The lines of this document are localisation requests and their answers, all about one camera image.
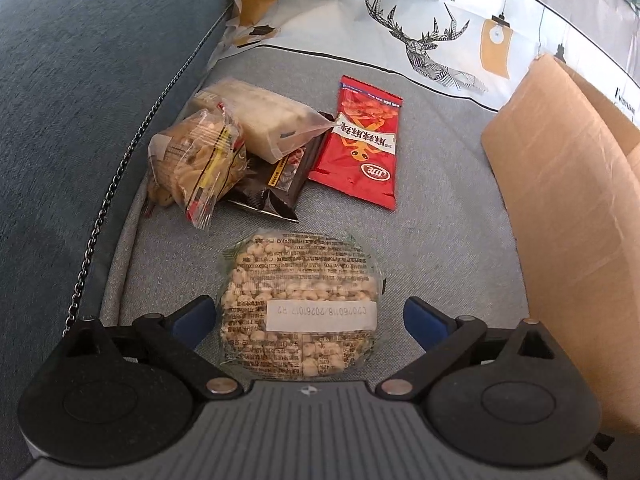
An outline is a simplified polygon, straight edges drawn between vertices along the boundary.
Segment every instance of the black snack bag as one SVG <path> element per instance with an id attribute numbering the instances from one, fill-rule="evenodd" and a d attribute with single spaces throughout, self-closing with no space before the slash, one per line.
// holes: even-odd
<path id="1" fill-rule="evenodd" d="M 299 222 L 296 202 L 311 168 L 316 163 L 326 132 L 317 136 L 275 164 L 247 152 L 244 178 L 225 195 L 224 200 L 290 222 Z"/>

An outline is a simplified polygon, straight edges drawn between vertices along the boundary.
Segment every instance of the plastic wrapper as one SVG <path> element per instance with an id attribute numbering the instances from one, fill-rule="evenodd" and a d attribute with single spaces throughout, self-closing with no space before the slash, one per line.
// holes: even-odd
<path id="1" fill-rule="evenodd" d="M 189 110 L 210 109 L 220 99 L 242 126 L 247 150 L 270 164 L 335 124 L 305 104 L 232 78 L 198 92 Z"/>
<path id="2" fill-rule="evenodd" d="M 342 76 L 337 126 L 309 179 L 396 209 L 396 137 L 402 98 Z"/>
<path id="3" fill-rule="evenodd" d="M 233 186 L 225 200 L 245 209 L 298 222 L 296 202 L 316 163 L 323 139 L 324 135 L 311 139 L 275 164 L 249 153 L 244 178 Z"/>
<path id="4" fill-rule="evenodd" d="M 162 206 L 177 202 L 194 226 L 205 228 L 213 206 L 244 175 L 242 130 L 219 100 L 154 135 L 148 160 L 149 199 Z"/>
<path id="5" fill-rule="evenodd" d="M 369 355 L 382 278 L 356 242 L 265 231 L 227 256 L 219 303 L 228 360 L 264 378 L 302 380 Z"/>

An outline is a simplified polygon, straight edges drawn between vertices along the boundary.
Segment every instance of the round snack package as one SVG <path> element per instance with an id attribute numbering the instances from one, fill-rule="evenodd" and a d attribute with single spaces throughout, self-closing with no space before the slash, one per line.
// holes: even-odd
<path id="1" fill-rule="evenodd" d="M 244 176 L 244 136 L 218 102 L 154 135 L 148 160 L 153 177 L 149 199 L 163 206 L 177 202 L 187 219 L 203 229 L 216 202 Z"/>
<path id="2" fill-rule="evenodd" d="M 258 232 L 229 251 L 220 298 L 228 360 L 269 379 L 344 371 L 370 352 L 382 278 L 353 241 Z"/>

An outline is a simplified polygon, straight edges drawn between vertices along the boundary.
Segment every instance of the cardboard box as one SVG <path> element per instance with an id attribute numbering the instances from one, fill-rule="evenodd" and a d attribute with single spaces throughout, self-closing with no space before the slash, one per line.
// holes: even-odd
<path id="1" fill-rule="evenodd" d="M 640 130 L 580 75 L 537 58 L 482 133 L 531 317 L 640 433 Z"/>

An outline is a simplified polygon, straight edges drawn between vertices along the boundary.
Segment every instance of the yellow packaging stripe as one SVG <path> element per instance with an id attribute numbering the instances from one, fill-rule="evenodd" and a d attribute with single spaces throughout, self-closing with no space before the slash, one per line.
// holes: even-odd
<path id="1" fill-rule="evenodd" d="M 200 178 L 198 179 L 198 182 L 196 183 L 196 186 L 193 188 L 193 192 L 191 193 L 191 197 L 189 199 L 189 201 L 185 204 L 185 208 L 188 209 L 189 208 L 189 204 L 191 203 L 192 200 L 194 200 L 194 197 L 199 196 L 199 194 L 197 193 L 197 191 L 199 189 L 205 189 L 211 180 L 211 177 L 213 175 L 214 172 L 214 168 L 220 163 L 220 159 L 222 157 L 225 156 L 225 148 L 220 148 L 219 146 L 227 146 L 228 142 L 230 140 L 230 134 L 229 131 L 225 128 L 222 129 L 222 131 L 220 131 L 220 136 L 218 137 L 218 142 L 216 142 L 216 147 L 213 149 L 213 153 L 211 154 L 211 157 L 209 159 L 208 164 L 206 165 L 206 167 L 204 168 L 204 170 L 202 170 L 202 174 L 200 175 Z"/>
<path id="2" fill-rule="evenodd" d="M 287 165 L 287 161 L 289 160 L 289 155 L 284 158 L 281 158 L 276 166 L 275 170 L 273 170 L 273 174 L 269 179 L 269 186 L 275 187 L 278 181 L 280 180 L 280 175 L 284 171 L 284 167 Z"/>

